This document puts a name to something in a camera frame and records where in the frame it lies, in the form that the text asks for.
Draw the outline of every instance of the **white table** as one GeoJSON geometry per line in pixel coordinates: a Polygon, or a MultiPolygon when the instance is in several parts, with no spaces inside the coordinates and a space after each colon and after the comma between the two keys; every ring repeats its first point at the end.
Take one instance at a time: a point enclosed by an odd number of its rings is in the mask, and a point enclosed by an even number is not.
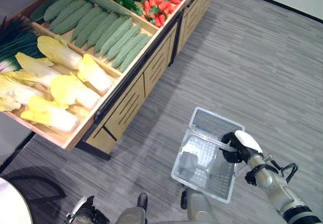
{"type": "Polygon", "coordinates": [[[20,192],[0,178],[0,223],[32,224],[28,205],[20,192]]]}

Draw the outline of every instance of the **produce display shelf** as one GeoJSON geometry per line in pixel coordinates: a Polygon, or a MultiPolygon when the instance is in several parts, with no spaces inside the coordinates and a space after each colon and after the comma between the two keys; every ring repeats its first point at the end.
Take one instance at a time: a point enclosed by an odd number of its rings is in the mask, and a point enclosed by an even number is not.
{"type": "MultiPolygon", "coordinates": [[[[43,1],[45,0],[34,2],[26,9],[19,12],[18,15],[23,15],[28,22],[31,13],[43,1]]],[[[69,111],[75,114],[81,122],[73,132],[66,133],[53,130],[53,128],[46,127],[45,125],[34,124],[21,119],[19,115],[25,107],[5,114],[63,149],[73,149],[77,143],[83,142],[88,143],[105,153],[110,153],[115,142],[122,135],[127,125],[131,122],[143,104],[145,98],[153,89],[155,83],[166,70],[167,65],[170,65],[173,62],[176,53],[187,40],[187,37],[184,40],[181,40],[180,37],[181,32],[183,32],[182,27],[189,24],[186,22],[187,19],[186,21],[183,21],[184,16],[187,18],[190,15],[187,10],[187,8],[189,8],[187,6],[188,0],[180,1],[181,3],[177,6],[176,10],[168,17],[165,24],[160,28],[157,28],[134,12],[124,8],[129,12],[129,16],[133,19],[133,25],[140,25],[141,33],[146,33],[151,38],[148,44],[142,49],[123,73],[118,69],[113,68],[112,62],[106,63],[105,57],[96,57],[93,53],[93,48],[85,51],[84,47],[79,48],[74,43],[70,42],[71,35],[73,33],[72,30],[61,35],[62,39],[67,42],[67,46],[76,53],[80,55],[85,53],[91,54],[92,58],[106,71],[113,82],[113,86],[107,93],[101,95],[101,100],[93,109],[86,109],[79,104],[72,105],[69,108],[69,111]],[[133,98],[129,97],[129,94],[132,92],[134,92],[134,94],[138,94],[138,100],[136,102],[133,102],[133,98]],[[125,107],[136,107],[135,109],[128,109],[131,114],[129,116],[125,116],[127,119],[119,128],[114,125],[116,120],[113,120],[113,118],[118,117],[115,114],[122,105],[125,105],[125,107]]],[[[201,10],[201,14],[194,14],[194,20],[199,21],[197,18],[200,19],[205,11],[206,8],[203,8],[201,10]]],[[[29,25],[39,35],[47,35],[50,37],[55,36],[55,34],[48,29],[48,23],[38,24],[36,22],[31,22],[29,25]]],[[[64,66],[55,65],[53,68],[62,74],[76,74],[76,71],[70,70],[64,66]]],[[[87,87],[97,92],[89,83],[85,84],[87,87]]],[[[36,84],[35,87],[44,93],[46,99],[53,100],[48,89],[39,84],[36,84]]]]}

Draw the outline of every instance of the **fake vegetable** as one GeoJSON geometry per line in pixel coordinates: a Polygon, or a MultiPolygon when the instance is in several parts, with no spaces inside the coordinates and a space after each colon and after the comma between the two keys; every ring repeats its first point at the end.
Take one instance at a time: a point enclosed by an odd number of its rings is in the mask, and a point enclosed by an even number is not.
{"type": "Polygon", "coordinates": [[[36,59],[21,52],[16,54],[16,59],[25,72],[34,76],[34,82],[38,82],[46,87],[50,87],[51,81],[61,75],[56,70],[39,63],[36,59]]]}
{"type": "Polygon", "coordinates": [[[108,75],[89,54],[84,54],[83,60],[80,61],[77,76],[83,82],[88,81],[101,93],[107,92],[112,86],[112,82],[108,75]]]}
{"type": "Polygon", "coordinates": [[[7,98],[11,100],[27,105],[30,97],[32,96],[43,96],[43,94],[29,86],[23,85],[11,77],[0,75],[0,97],[7,98]]]}
{"type": "Polygon", "coordinates": [[[61,104],[80,103],[92,109],[100,100],[100,96],[87,88],[75,75],[60,75],[50,84],[50,92],[54,99],[61,104]]]}
{"type": "Polygon", "coordinates": [[[37,46],[49,60],[71,69],[78,69],[78,64],[82,60],[82,56],[49,36],[40,36],[37,46]]]}
{"type": "Polygon", "coordinates": [[[55,127],[64,132],[73,131],[79,124],[77,117],[65,110],[68,106],[47,101],[39,96],[31,97],[28,105],[30,110],[20,115],[23,119],[55,127]]]}
{"type": "Polygon", "coordinates": [[[12,111],[14,109],[19,109],[21,104],[12,100],[11,97],[1,98],[0,97],[0,112],[2,111],[12,111]]]}

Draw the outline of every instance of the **gray carpet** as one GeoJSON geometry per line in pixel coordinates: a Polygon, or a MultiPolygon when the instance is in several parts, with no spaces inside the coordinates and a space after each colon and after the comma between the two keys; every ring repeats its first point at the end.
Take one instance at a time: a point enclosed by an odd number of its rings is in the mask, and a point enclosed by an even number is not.
{"type": "MultiPolygon", "coordinates": [[[[243,124],[282,165],[300,170],[290,186],[323,217],[323,24],[261,0],[213,0],[189,41],[133,120],[110,161],[63,151],[36,136],[5,170],[37,175],[67,194],[31,209],[35,223],[62,223],[82,196],[112,221],[149,196],[148,221],[181,220],[181,185],[171,179],[178,146],[197,106],[243,124]]],[[[57,192],[17,180],[27,199],[57,192]]],[[[236,179],[220,223],[284,223],[256,187],[236,179]]]]}

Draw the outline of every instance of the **cabinet drawer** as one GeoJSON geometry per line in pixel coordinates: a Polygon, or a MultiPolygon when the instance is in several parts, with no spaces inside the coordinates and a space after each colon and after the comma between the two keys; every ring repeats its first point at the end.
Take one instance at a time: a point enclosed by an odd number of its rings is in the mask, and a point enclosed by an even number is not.
{"type": "Polygon", "coordinates": [[[183,38],[184,44],[197,26],[199,12],[200,12],[200,1],[201,0],[196,0],[189,8],[187,14],[185,15],[186,16],[185,32],[184,32],[184,38],[183,38]]]}
{"type": "Polygon", "coordinates": [[[171,38],[168,37],[167,41],[161,46],[157,54],[149,59],[149,64],[144,71],[145,77],[145,92],[146,97],[157,83],[158,79],[163,75],[168,64],[168,52],[170,47],[171,38]]]}
{"type": "Polygon", "coordinates": [[[141,75],[104,125],[117,139],[122,136],[145,100],[143,82],[141,75]]]}
{"type": "Polygon", "coordinates": [[[116,141],[108,134],[108,132],[104,128],[101,128],[101,130],[93,138],[89,138],[86,142],[108,154],[116,145],[116,141]]]}
{"type": "Polygon", "coordinates": [[[183,48],[184,44],[198,24],[200,2],[201,0],[195,0],[190,7],[185,8],[177,53],[179,53],[179,51],[183,48]]]}

